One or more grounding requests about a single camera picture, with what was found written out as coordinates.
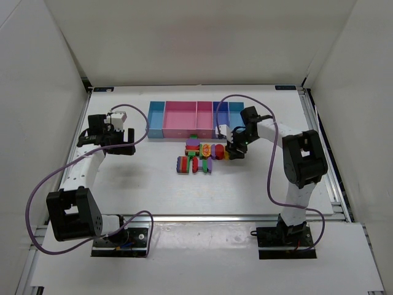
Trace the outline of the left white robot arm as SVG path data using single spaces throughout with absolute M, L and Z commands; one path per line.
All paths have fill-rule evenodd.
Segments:
M 76 159 L 70 167 L 65 182 L 59 191 L 51 192 L 46 198 L 52 229 L 57 241 L 96 238 L 118 230 L 123 221 L 119 215 L 102 214 L 96 204 L 91 189 L 107 154 L 133 155 L 134 146 L 117 147 L 90 151 L 98 147 L 134 142 L 134 129 L 128 129 L 128 141 L 124 140 L 126 112 L 116 111 L 108 114 L 88 116 L 88 128 L 77 141 Z

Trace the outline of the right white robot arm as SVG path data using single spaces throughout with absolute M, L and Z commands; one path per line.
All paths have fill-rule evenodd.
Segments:
M 306 212 L 316 185 L 327 173 L 328 166 L 319 134 L 315 130 L 295 132 L 294 129 L 276 122 L 274 114 L 261 116 L 255 107 L 240 112 L 243 126 L 231 130 L 227 138 L 227 151 L 231 160 L 242 159 L 248 145 L 258 139 L 273 144 L 267 176 L 267 196 L 282 207 L 276 227 L 264 234 L 281 245 L 299 242 L 306 236 Z M 277 148 L 282 149 L 283 170 L 288 180 L 285 202 L 275 200 L 271 194 L 271 177 Z

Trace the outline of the green purple yellow lego stack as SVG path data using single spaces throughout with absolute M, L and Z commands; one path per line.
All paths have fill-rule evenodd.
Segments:
M 215 159 L 215 157 L 216 157 L 215 144 L 210 144 L 210 143 L 200 144 L 200 153 L 199 153 L 200 159 L 208 159 L 208 158 Z

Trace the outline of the red flower lego brick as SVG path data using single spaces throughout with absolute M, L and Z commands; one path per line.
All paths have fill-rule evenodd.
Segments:
M 215 158 L 217 160 L 222 160 L 225 158 L 225 148 L 222 144 L 216 144 L 214 148 Z

